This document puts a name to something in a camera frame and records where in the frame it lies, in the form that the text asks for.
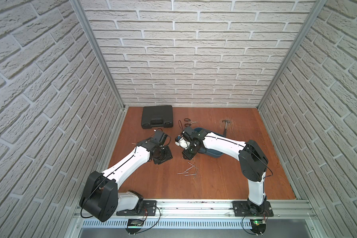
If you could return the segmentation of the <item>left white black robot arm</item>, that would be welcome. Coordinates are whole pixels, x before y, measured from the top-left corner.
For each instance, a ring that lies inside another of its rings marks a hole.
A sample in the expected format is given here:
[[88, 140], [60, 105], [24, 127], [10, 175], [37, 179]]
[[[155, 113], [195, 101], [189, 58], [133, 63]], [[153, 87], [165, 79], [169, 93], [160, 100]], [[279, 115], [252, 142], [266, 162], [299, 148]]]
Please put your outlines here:
[[132, 151], [114, 166], [102, 171], [93, 171], [87, 178], [79, 206], [90, 215], [82, 218], [97, 218], [107, 221], [114, 213], [122, 215], [146, 215], [148, 210], [143, 205], [144, 198], [130, 190], [119, 192], [119, 188], [143, 164], [153, 161], [162, 164], [173, 158], [166, 139], [169, 135], [163, 131], [155, 133], [138, 142]]

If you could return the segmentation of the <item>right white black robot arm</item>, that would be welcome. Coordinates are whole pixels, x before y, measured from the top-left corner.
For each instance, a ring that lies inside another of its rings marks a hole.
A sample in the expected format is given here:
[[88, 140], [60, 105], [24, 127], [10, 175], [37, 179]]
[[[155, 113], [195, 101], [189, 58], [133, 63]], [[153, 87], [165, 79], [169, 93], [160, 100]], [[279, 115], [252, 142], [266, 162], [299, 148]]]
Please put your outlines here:
[[254, 141], [237, 141], [202, 129], [185, 128], [175, 138], [175, 144], [183, 148], [184, 159], [192, 160], [200, 148], [215, 150], [235, 158], [240, 163], [242, 174], [248, 180], [249, 196], [247, 206], [251, 213], [262, 214], [267, 201], [264, 182], [269, 170], [268, 159]]

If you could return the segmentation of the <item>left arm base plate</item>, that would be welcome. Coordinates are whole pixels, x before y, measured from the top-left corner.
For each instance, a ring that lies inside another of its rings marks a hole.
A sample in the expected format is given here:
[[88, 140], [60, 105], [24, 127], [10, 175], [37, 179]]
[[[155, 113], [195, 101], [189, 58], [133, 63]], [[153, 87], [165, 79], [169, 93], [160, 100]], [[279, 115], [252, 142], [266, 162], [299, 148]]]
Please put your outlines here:
[[123, 210], [116, 212], [117, 216], [155, 216], [156, 200], [143, 200], [138, 202], [132, 210]]

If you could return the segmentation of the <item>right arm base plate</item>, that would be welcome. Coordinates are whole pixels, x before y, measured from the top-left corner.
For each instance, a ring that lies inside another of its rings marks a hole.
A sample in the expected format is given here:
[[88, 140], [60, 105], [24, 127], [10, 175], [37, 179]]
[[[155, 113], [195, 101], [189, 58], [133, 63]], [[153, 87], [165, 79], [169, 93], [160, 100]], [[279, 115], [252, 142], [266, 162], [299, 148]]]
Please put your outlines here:
[[274, 213], [269, 201], [256, 205], [249, 200], [233, 201], [232, 208], [236, 217], [273, 217]]

